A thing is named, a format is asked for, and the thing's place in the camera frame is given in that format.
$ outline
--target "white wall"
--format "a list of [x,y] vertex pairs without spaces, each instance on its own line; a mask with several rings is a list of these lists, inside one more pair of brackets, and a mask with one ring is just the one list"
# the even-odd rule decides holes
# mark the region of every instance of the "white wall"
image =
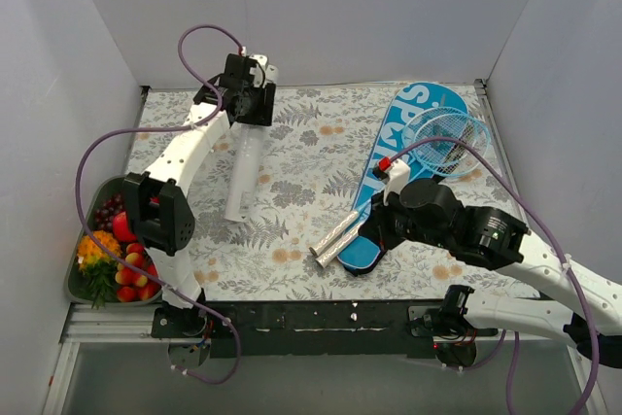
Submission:
[[[177,59],[189,26],[230,28],[280,68],[281,84],[488,77],[527,0],[93,0],[141,85],[196,87]],[[231,51],[189,41],[210,76]]]
[[[490,79],[520,191],[575,259],[617,282],[621,70],[622,0],[530,0]],[[607,374],[609,411],[619,413],[622,373]]]
[[[133,123],[140,89],[91,0],[0,0],[0,11],[0,413],[34,414],[67,313],[76,166],[97,135]],[[94,156],[86,202],[127,144]]]

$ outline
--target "racket handle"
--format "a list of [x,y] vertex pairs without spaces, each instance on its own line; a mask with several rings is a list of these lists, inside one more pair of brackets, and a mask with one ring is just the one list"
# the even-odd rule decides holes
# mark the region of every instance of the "racket handle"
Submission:
[[351,223],[359,218],[359,214],[359,211],[350,211],[350,213],[348,213],[348,216],[343,218],[343,220],[339,224],[337,224],[333,230],[327,233],[327,235],[322,240],[320,240],[313,247],[309,247],[309,250],[311,251],[313,256],[318,257],[319,255],[321,255],[324,250],[328,248],[330,244],[334,242],[336,238],[341,235],[346,230],[346,228],[350,226]]
[[330,262],[341,253],[341,251],[350,245],[355,238],[359,236],[359,227],[364,224],[364,221],[356,224],[350,230],[348,230],[337,242],[332,245],[328,250],[323,252],[318,258],[315,258],[321,267],[327,267]]

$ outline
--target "gray floor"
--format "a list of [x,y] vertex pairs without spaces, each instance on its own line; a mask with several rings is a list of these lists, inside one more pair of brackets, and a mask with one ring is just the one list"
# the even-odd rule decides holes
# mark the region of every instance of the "gray floor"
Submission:
[[[534,341],[521,349],[518,413],[567,413],[578,388],[566,349]],[[495,361],[462,376],[400,356],[246,358],[233,380],[213,388],[172,372],[166,345],[84,344],[64,413],[503,414],[510,355],[504,345]],[[229,364],[202,368],[216,375]]]

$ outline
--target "table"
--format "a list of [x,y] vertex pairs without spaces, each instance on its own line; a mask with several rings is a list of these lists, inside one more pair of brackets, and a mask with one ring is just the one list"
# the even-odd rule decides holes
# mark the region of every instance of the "table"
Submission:
[[[279,88],[263,149],[256,202],[246,224],[223,218],[239,127],[217,142],[190,187],[196,217],[190,242],[195,277],[208,300],[362,300],[443,298],[452,284],[490,294],[534,297],[512,278],[465,266],[446,252],[404,243],[368,275],[354,277],[334,261],[322,269],[308,247],[352,205],[384,113],[403,84]],[[485,120],[473,86],[449,86]],[[181,124],[195,91],[151,91],[140,126]],[[172,135],[137,135],[128,171],[142,172]],[[496,150],[487,159],[500,168]],[[502,208],[513,200],[485,169],[446,183],[464,204]]]

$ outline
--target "robotic arm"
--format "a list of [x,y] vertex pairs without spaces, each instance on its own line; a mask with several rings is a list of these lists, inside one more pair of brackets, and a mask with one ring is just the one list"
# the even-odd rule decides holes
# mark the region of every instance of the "robotic arm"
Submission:
[[[188,244],[194,233],[194,216],[188,191],[199,166],[216,141],[238,122],[242,141],[233,166],[225,216],[243,221],[242,205],[252,201],[257,180],[262,135],[272,124],[278,70],[265,55],[230,54],[225,71],[210,82],[218,87],[224,105],[207,125],[176,136],[159,158],[142,174],[129,173],[122,185],[132,232],[145,245],[158,275],[171,287],[196,300],[201,288],[194,278]],[[216,96],[204,86],[194,97],[184,125],[201,121],[216,109]],[[249,160],[256,163],[249,171]],[[191,305],[171,291],[162,298],[178,308]]]
[[[371,199],[359,236],[381,255],[405,240],[447,250],[468,265],[518,279],[553,300],[499,297],[468,286],[451,286],[439,308],[413,323],[419,335],[465,334],[470,329],[511,329],[576,347],[591,357],[588,329],[576,292],[554,251],[516,218],[492,207],[465,206],[449,187],[430,179],[400,182],[407,165],[396,160],[386,188]],[[622,367],[622,286],[570,261],[594,315],[600,363]]]

